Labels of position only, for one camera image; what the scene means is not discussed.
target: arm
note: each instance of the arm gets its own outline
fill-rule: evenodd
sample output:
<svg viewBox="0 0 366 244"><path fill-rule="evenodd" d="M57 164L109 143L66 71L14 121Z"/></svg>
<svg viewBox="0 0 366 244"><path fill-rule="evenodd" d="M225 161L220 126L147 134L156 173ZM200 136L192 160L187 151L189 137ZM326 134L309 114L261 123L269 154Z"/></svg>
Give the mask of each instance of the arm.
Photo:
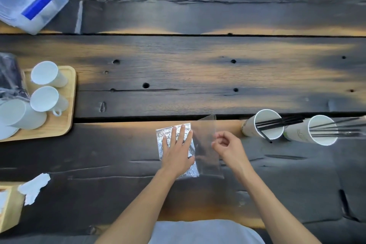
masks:
<svg viewBox="0 0 366 244"><path fill-rule="evenodd" d="M184 130L185 127L182 125L176 140L176 128L173 128L170 147L167 145L167 138L163 138L161 169L109 229L98 238L96 244L147 244L149 242L171 186L176 178L184 174L194 163L194 157L188 158L193 133L189 132L183 144Z"/></svg>
<svg viewBox="0 0 366 244"><path fill-rule="evenodd" d="M274 244L320 244L275 197L250 164L239 138L228 131L215 134L213 149L233 170L254 200Z"/></svg>

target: white saucer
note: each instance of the white saucer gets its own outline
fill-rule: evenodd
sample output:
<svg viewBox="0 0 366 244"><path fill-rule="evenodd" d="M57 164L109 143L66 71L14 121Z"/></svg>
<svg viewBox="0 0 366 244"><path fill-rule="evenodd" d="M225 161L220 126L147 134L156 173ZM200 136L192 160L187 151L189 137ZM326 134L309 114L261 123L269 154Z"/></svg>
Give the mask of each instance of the white saucer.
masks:
<svg viewBox="0 0 366 244"><path fill-rule="evenodd" d="M0 124L0 140L4 140L13 136L19 129L12 126L4 126Z"/></svg>

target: paper cup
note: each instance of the paper cup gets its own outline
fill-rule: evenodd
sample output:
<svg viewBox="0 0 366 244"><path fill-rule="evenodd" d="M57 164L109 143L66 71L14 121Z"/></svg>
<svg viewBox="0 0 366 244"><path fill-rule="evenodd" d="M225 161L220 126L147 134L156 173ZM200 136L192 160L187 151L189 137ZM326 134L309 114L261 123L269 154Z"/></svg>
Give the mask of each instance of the paper cup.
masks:
<svg viewBox="0 0 366 244"><path fill-rule="evenodd" d="M57 65L51 61L43 61L35 65L30 73L30 78L35 84L59 88L64 87L68 81Z"/></svg>
<svg viewBox="0 0 366 244"><path fill-rule="evenodd" d="M34 91L30 97L30 105L35 111L52 111L53 115L59 117L62 111L68 108L69 103L56 88L44 86Z"/></svg>
<svg viewBox="0 0 366 244"><path fill-rule="evenodd" d="M0 122L5 126L33 130L46 121L45 112L33 110L29 102L11 99L0 106Z"/></svg>
<svg viewBox="0 0 366 244"><path fill-rule="evenodd" d="M243 125L242 125L242 132L246 136L250 137L262 137L264 138L259 132L258 129L255 127L254 124L258 122L263 121L270 121L274 119L281 118L281 116L271 110L271 109L262 109L257 112L253 117L250 117ZM270 140L277 139L283 134L283 127L279 128L272 128L271 130L265 130L263 131L263 134L265 134Z"/></svg>
<svg viewBox="0 0 366 244"><path fill-rule="evenodd" d="M315 143L323 146L330 146L334 144L338 137L312 137L310 134L310 127L318 126L323 124L328 124L333 122L333 120L324 115L315 115L310 119L304 120L304 122L290 125L285 127L285 132L283 135L292 141L300 141L307 143ZM336 128L336 124L327 125L327 128ZM329 132L314 132L316 134L329 134Z"/></svg>

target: white shirt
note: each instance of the white shirt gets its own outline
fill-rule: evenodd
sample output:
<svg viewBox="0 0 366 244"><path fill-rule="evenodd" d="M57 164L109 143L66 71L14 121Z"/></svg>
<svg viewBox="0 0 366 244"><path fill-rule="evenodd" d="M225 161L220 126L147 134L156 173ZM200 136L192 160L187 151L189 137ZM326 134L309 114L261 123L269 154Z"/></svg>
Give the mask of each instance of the white shirt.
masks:
<svg viewBox="0 0 366 244"><path fill-rule="evenodd" d="M156 222L149 244L265 244L254 230L231 220Z"/></svg>

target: hand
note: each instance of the hand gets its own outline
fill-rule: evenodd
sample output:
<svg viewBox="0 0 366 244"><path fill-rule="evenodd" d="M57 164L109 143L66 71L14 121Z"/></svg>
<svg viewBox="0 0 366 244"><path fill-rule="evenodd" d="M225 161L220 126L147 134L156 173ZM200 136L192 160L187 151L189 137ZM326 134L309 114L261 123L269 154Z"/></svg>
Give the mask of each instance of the hand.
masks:
<svg viewBox="0 0 366 244"><path fill-rule="evenodd" d="M161 168L174 176L174 179L183 175L194 164L194 156L188 158L189 146L192 142L193 131L188 133L187 139L183 144L185 126L181 126L178 140L176 140L177 128L173 127L170 138L170 147L168 147L167 137L162 139L162 159Z"/></svg>
<svg viewBox="0 0 366 244"><path fill-rule="evenodd" d="M245 170L252 170L252 166L245 154L242 142L238 137L228 131L215 133L212 148L222 157L237 177L244 175Z"/></svg>

